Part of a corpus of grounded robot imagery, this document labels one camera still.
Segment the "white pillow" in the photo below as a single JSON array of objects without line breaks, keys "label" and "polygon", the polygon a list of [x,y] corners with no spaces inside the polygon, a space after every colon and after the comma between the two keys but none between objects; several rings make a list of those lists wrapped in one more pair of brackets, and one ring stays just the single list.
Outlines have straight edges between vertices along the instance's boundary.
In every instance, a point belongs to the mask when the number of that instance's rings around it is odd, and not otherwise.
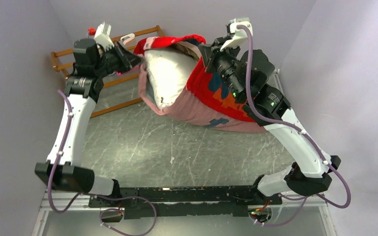
[{"label": "white pillow", "polygon": [[183,91],[199,57],[174,48],[145,52],[147,72],[159,109],[171,106]]}]

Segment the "pink red patterned pillowcase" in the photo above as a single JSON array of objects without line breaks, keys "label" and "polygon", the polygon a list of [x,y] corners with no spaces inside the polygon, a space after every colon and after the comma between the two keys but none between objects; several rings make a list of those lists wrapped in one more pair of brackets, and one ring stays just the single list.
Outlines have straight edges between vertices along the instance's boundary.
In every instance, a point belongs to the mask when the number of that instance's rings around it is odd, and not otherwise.
[{"label": "pink red patterned pillowcase", "polygon": [[[235,99],[222,82],[220,76],[205,72],[199,44],[205,38],[190,34],[183,37],[152,36],[139,40],[134,53],[144,58],[139,67],[138,92],[146,105],[159,116],[193,125],[223,131],[261,133],[265,128],[259,126],[242,110],[242,104]],[[174,48],[184,53],[196,54],[199,60],[176,101],[168,107],[159,109],[154,101],[154,93],[147,72],[145,52],[152,49]]]}]

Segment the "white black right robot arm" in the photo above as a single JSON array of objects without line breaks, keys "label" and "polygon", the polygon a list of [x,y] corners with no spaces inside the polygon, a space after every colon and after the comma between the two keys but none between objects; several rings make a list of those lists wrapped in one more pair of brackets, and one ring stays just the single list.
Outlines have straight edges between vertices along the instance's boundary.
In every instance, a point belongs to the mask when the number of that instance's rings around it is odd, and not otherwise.
[{"label": "white black right robot arm", "polygon": [[216,74],[235,103],[275,136],[295,160],[283,171],[259,176],[251,190],[252,200],[263,204],[269,197],[285,191],[310,196],[328,190],[332,183],[329,165],[337,169],[341,159],[311,144],[288,99],[267,83],[274,65],[262,50],[245,52],[237,59],[239,47],[221,51],[222,45],[223,38],[218,38],[213,44],[198,46],[206,71]]}]

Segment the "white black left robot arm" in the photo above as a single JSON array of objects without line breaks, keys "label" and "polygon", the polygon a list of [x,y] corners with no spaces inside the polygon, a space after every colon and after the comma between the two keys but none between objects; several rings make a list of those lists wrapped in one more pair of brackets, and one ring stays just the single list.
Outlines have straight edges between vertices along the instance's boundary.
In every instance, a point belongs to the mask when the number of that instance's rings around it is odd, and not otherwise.
[{"label": "white black left robot arm", "polygon": [[112,73],[125,74],[142,63],[123,42],[103,43],[84,38],[74,43],[73,73],[61,91],[63,117],[55,143],[44,163],[36,163],[34,172],[49,189],[101,195],[109,207],[116,206],[121,193],[115,180],[98,177],[81,166],[86,129],[103,89],[103,78]]}]

